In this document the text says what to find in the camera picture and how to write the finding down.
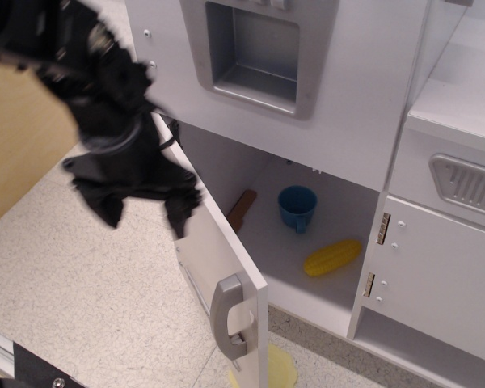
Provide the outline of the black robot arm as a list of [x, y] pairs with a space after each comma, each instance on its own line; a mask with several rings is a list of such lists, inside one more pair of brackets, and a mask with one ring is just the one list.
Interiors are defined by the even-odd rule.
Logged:
[[0, 1], [0, 63], [32, 70], [69, 109], [86, 153], [62, 163], [82, 198], [117, 227], [129, 197], [159, 200], [176, 238], [200, 204], [196, 176], [164, 155], [147, 68], [80, 1]]

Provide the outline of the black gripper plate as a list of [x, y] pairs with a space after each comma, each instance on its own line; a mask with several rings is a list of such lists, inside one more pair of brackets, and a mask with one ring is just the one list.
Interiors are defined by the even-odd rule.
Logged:
[[87, 206], [106, 225], [118, 226], [126, 197], [164, 200], [175, 239], [185, 237], [187, 220], [200, 203], [193, 173], [167, 159], [157, 141], [114, 144], [92, 139], [85, 146], [86, 154], [67, 158], [62, 166], [74, 176]]

